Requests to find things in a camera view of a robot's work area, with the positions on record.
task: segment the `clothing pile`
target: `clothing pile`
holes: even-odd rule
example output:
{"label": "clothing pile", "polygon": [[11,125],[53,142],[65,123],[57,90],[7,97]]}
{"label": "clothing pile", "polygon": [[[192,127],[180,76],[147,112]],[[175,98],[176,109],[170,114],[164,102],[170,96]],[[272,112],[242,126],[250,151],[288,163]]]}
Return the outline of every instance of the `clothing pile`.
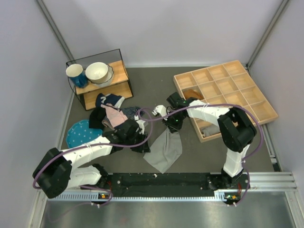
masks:
{"label": "clothing pile", "polygon": [[[120,108],[123,96],[114,94],[99,94],[96,98],[96,108],[90,114],[90,119],[83,120],[70,129],[66,142],[69,148],[88,143],[100,136],[105,127],[119,129],[127,119],[134,119],[138,106]],[[150,147],[151,152],[145,153],[144,159],[161,173],[166,172],[181,156],[181,137],[178,132],[171,133],[167,128]]]}
{"label": "clothing pile", "polygon": [[74,124],[67,132],[68,148],[88,143],[102,135],[105,127],[118,129],[127,119],[134,119],[138,106],[120,108],[124,102],[123,96],[114,94],[99,94],[96,98],[96,108],[90,114],[89,120],[82,120]]}
{"label": "clothing pile", "polygon": [[127,119],[134,119],[138,106],[120,108],[124,101],[123,96],[114,94],[99,94],[96,98],[96,108],[90,115],[89,128],[104,129],[109,127],[112,130],[118,129]]}

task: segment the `blue mug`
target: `blue mug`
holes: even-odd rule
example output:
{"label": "blue mug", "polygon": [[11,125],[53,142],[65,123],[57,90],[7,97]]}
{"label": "blue mug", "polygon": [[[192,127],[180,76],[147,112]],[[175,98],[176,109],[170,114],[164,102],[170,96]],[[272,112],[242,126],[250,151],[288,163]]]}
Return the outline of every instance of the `blue mug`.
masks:
{"label": "blue mug", "polygon": [[84,69],[80,64],[72,64],[66,69],[66,75],[79,88],[84,88],[88,84]]}

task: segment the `gray towel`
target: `gray towel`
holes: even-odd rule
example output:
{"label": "gray towel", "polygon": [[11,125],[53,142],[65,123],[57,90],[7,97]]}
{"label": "gray towel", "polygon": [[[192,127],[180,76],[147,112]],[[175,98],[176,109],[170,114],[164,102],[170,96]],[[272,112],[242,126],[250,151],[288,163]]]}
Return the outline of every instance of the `gray towel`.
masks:
{"label": "gray towel", "polygon": [[171,133],[167,128],[150,147],[144,159],[161,173],[166,172],[182,153],[180,133]]}

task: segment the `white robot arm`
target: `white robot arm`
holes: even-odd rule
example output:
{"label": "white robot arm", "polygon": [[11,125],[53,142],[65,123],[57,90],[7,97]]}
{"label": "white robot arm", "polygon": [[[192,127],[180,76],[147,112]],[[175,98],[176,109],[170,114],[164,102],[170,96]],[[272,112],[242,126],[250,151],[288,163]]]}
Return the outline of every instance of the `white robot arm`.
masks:
{"label": "white robot arm", "polygon": [[[220,116],[225,115],[230,111],[229,108],[225,107],[208,107],[207,103],[204,103],[200,100],[195,100],[192,101],[189,104],[189,107],[191,106],[198,106],[201,105],[202,107],[197,107],[197,108],[189,108],[187,109],[188,116],[190,118],[197,118],[201,119],[203,121],[212,123],[219,127],[218,119]],[[167,108],[163,105],[159,105],[155,107],[153,111],[154,115],[160,115],[160,116],[166,116],[167,115]],[[248,148],[250,147],[250,144],[245,146],[241,152],[235,152],[232,151],[230,148],[227,150],[227,157],[226,157],[226,162],[224,164],[223,170],[230,176],[230,177],[235,177],[239,173],[242,172],[243,167],[242,167],[242,159],[245,157],[246,152]]]}
{"label": "white robot arm", "polygon": [[[163,123],[168,126],[171,132],[178,131],[186,117],[198,118],[220,128],[223,141],[228,148],[226,162],[222,170],[224,181],[220,185],[215,184],[210,188],[216,190],[234,183],[242,174],[242,158],[245,157],[250,143],[257,133],[244,111],[226,107],[208,107],[206,103],[194,98],[185,101],[177,93],[172,94],[167,101],[175,110],[174,113],[168,115],[167,109],[163,105],[159,105],[155,107],[153,114],[164,117]],[[127,120],[119,129],[104,133],[103,136],[99,136],[79,147],[61,152],[56,148],[49,150],[34,171],[33,178],[37,180],[37,183],[49,198],[56,197],[66,189],[77,186],[100,186],[100,183],[103,183],[108,175],[101,165],[79,167],[98,157],[122,149],[122,147],[115,145],[137,145],[141,144],[146,138],[147,134],[144,132],[143,120],[139,120],[138,117],[136,120]],[[147,142],[133,147],[132,150],[136,152],[150,151]],[[37,176],[51,159],[62,152],[65,154],[57,158],[41,175]]]}

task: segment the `wooden organizer tray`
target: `wooden organizer tray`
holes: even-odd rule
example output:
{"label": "wooden organizer tray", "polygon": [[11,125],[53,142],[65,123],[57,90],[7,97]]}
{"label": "wooden organizer tray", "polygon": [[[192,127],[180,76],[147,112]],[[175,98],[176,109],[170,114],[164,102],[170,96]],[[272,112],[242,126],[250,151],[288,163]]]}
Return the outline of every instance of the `wooden organizer tray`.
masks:
{"label": "wooden organizer tray", "polygon": [[[244,107],[260,124],[278,118],[278,114],[238,60],[175,75],[173,80],[183,98],[185,91],[193,89],[203,95],[202,102],[230,103]],[[201,142],[221,137],[220,133],[205,137],[200,132],[200,128],[210,126],[210,123],[193,118],[191,122]]]}

